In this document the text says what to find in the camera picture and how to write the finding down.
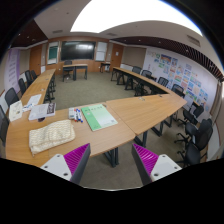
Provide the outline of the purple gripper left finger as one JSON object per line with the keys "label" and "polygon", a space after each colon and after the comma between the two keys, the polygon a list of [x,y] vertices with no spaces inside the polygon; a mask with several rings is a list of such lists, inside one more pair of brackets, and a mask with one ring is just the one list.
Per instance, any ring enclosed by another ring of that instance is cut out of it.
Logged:
{"label": "purple gripper left finger", "polygon": [[56,154],[41,168],[72,183],[79,184],[90,152],[90,144],[85,144],[65,155]]}

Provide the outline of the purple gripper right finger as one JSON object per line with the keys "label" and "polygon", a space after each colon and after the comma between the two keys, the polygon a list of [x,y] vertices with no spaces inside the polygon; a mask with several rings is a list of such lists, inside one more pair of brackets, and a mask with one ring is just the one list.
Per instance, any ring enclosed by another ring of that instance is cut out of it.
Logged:
{"label": "purple gripper right finger", "polygon": [[132,155],[143,185],[181,170],[166,154],[157,155],[137,144],[132,145]]}

